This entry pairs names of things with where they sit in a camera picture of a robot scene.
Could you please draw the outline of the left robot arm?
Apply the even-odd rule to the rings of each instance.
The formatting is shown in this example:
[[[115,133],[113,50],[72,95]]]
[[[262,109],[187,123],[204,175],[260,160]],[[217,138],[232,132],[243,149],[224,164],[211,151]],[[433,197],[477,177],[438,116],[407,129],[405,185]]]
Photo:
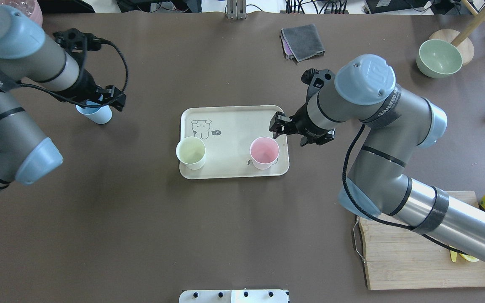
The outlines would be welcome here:
[[[27,86],[23,78],[81,108],[122,111],[125,105],[126,86],[102,88],[85,69],[89,51],[113,42],[75,28],[53,36],[19,9],[0,5],[0,192],[13,181],[32,184],[62,164],[58,148],[11,94]]]

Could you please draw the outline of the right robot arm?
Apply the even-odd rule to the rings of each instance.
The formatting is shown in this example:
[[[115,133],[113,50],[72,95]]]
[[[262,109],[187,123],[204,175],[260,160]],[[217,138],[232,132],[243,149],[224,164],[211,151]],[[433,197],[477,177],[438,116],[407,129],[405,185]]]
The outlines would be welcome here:
[[[309,69],[302,80],[304,104],[293,115],[277,111],[269,130],[274,138],[299,134],[301,146],[323,145],[341,123],[361,124],[342,164],[338,198],[345,209],[485,262],[485,211],[408,170],[418,149],[443,136],[447,115],[440,107],[402,88],[375,54],[362,54],[338,72]]]

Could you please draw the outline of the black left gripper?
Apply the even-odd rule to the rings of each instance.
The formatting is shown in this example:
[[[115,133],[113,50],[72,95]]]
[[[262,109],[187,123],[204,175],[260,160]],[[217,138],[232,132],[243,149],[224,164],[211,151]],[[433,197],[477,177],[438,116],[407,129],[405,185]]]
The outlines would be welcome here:
[[[98,51],[102,45],[110,45],[116,51],[119,48],[111,41],[96,37],[92,33],[83,33],[72,28],[64,32],[53,33],[55,42],[69,54],[78,65],[77,79],[72,85],[61,92],[59,100],[73,101],[77,105],[84,105],[87,100],[99,102],[100,105],[112,106],[119,112],[123,111],[126,102],[126,94],[114,85],[105,88],[97,85],[93,76],[85,69],[88,51]]]

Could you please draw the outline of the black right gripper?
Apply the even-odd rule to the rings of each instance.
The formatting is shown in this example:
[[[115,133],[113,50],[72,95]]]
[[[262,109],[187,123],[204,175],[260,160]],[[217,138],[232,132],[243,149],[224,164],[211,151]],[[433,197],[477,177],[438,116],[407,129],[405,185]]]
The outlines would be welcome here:
[[[284,134],[295,134],[295,125],[296,132],[303,136],[300,146],[321,146],[334,140],[335,129],[332,128],[332,121],[322,112],[317,98],[319,91],[333,79],[334,75],[329,69],[310,68],[304,71],[301,81],[308,85],[305,104],[291,117],[283,112],[273,115],[269,125],[273,139]]]

